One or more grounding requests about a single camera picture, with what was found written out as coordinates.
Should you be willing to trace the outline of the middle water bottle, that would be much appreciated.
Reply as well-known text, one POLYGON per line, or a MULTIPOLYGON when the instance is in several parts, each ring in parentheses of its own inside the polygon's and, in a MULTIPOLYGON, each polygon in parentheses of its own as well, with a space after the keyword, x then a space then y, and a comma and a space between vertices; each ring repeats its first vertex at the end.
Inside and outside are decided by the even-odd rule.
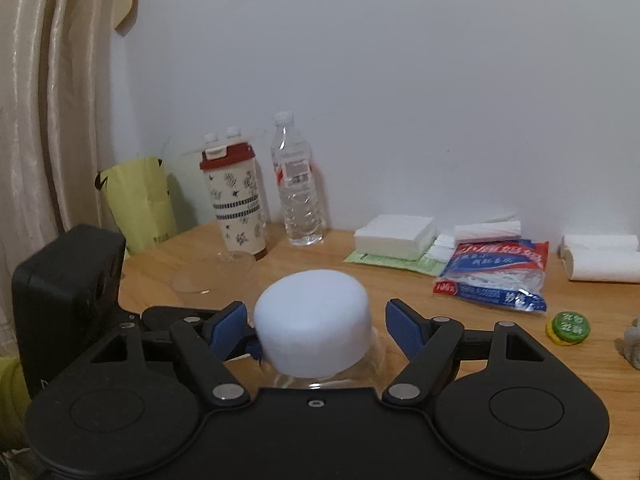
POLYGON ((227 140, 229 142, 240 142, 242 140, 242 132, 240 127, 227 128, 227 140))

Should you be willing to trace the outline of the green bottle cap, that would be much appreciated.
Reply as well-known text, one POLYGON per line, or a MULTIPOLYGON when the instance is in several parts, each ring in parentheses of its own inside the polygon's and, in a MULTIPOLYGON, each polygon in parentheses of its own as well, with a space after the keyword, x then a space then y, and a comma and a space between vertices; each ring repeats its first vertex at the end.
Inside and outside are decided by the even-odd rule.
POLYGON ((546 325, 547 336, 558 346, 574 346, 586 340, 591 332, 588 318, 578 312, 562 311, 546 325))

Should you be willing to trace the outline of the white napkin stack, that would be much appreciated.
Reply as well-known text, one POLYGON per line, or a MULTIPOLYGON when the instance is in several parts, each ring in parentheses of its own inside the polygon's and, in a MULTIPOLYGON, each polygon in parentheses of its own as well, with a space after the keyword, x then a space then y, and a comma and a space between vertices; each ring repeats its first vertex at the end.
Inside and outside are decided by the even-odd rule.
POLYGON ((379 214, 354 233, 357 252, 418 260, 437 237, 433 217, 379 214))

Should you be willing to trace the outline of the red blue floss bag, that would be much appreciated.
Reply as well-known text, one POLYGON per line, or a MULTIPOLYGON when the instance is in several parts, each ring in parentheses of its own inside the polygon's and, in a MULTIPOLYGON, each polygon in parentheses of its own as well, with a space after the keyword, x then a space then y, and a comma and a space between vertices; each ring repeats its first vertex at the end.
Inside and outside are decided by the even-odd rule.
POLYGON ((549 243, 532 240, 459 244, 434 281, 437 295, 512 311, 544 313, 541 296, 549 243))

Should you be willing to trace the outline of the white paper roll front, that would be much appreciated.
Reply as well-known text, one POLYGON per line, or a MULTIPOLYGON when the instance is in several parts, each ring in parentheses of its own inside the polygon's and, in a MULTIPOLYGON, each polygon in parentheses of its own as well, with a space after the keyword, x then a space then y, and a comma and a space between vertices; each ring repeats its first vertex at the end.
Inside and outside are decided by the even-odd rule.
POLYGON ((571 281, 638 283, 640 278, 638 252, 569 249, 564 266, 571 281))

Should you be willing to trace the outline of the white paper roll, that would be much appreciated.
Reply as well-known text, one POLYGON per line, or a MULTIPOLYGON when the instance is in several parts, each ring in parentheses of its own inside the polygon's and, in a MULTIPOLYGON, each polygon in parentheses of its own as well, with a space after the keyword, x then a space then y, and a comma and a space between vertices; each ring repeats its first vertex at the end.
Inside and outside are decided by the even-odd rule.
POLYGON ((562 237, 559 254, 562 258, 570 250, 609 250, 610 252, 638 252, 637 235, 577 235, 562 237))
POLYGON ((571 281, 638 283, 640 278, 638 252, 569 249, 564 266, 571 281))

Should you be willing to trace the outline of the white paper roll back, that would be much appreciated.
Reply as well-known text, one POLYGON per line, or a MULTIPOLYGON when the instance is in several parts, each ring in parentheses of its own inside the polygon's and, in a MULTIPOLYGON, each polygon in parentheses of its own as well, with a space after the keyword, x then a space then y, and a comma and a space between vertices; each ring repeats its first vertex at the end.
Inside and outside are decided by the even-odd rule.
POLYGON ((559 254, 562 258, 570 250, 609 250, 610 252, 638 252, 637 235, 577 235, 562 237, 559 254))

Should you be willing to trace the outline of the tall right water bottle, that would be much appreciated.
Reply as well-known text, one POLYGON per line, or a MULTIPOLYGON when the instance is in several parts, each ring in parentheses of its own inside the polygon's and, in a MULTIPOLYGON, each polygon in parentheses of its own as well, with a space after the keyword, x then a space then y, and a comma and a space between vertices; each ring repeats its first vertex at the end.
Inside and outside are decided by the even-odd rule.
POLYGON ((295 128, 292 112, 275 114, 274 124, 271 158, 286 236, 294 246, 320 243, 326 220, 312 171, 310 145, 295 128))

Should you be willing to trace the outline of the beige curtain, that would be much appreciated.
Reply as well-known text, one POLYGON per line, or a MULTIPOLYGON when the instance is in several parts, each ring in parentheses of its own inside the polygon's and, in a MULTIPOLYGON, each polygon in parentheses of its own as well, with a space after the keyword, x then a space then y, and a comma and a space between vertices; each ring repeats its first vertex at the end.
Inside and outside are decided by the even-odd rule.
POLYGON ((113 0, 1 0, 1 352, 17 352, 11 276, 78 223, 108 226, 93 181, 113 0))

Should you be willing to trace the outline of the grey crumpled cloth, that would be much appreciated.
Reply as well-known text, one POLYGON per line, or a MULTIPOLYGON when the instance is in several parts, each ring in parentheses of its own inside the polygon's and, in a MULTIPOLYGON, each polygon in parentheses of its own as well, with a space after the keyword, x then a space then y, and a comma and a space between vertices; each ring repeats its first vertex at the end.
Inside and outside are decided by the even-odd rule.
POLYGON ((624 331, 622 355, 635 370, 640 370, 640 318, 624 331))

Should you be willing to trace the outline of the yellow paper bag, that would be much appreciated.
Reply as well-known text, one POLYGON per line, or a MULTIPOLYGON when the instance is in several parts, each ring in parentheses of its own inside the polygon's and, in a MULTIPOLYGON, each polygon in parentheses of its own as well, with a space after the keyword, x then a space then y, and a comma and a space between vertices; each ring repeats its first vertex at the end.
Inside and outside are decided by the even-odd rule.
POLYGON ((163 161, 143 157, 100 171, 94 186, 106 198, 130 255, 166 242, 177 225, 163 161))

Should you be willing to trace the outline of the rolled white tissue pack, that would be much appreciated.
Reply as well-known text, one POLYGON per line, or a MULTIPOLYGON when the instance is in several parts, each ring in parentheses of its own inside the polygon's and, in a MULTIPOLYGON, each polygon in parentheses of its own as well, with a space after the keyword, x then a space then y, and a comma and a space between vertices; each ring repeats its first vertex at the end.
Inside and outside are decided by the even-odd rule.
POLYGON ((522 225, 518 220, 462 224, 454 227, 454 239, 457 244, 518 240, 521 236, 522 225))

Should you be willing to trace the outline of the red white floral tumbler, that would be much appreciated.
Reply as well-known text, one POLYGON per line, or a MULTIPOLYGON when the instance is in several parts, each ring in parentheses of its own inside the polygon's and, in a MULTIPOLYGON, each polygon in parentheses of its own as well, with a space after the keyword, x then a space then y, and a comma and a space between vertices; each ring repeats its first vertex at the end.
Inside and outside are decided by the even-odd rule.
POLYGON ((228 252, 246 252, 258 260, 267 243, 253 148, 247 142, 206 148, 200 169, 228 252))

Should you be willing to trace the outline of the frosted glass cup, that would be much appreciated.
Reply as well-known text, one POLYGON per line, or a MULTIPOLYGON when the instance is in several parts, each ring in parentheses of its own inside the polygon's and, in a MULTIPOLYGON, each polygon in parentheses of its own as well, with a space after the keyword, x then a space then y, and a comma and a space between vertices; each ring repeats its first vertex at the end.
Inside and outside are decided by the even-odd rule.
POLYGON ((186 307, 221 310, 239 301, 253 314, 260 294, 255 263, 246 252, 217 252, 180 266, 171 289, 186 307))

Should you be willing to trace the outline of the green flat packet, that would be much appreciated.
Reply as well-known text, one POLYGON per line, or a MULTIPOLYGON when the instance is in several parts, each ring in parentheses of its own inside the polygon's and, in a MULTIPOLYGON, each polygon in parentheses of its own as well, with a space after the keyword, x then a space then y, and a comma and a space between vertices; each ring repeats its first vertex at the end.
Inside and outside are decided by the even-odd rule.
POLYGON ((435 259, 422 256, 418 260, 407 260, 401 258, 385 257, 378 255, 362 254, 352 252, 345 258, 345 262, 353 264, 363 264, 364 266, 380 266, 396 270, 406 270, 427 276, 439 276, 446 264, 435 259))

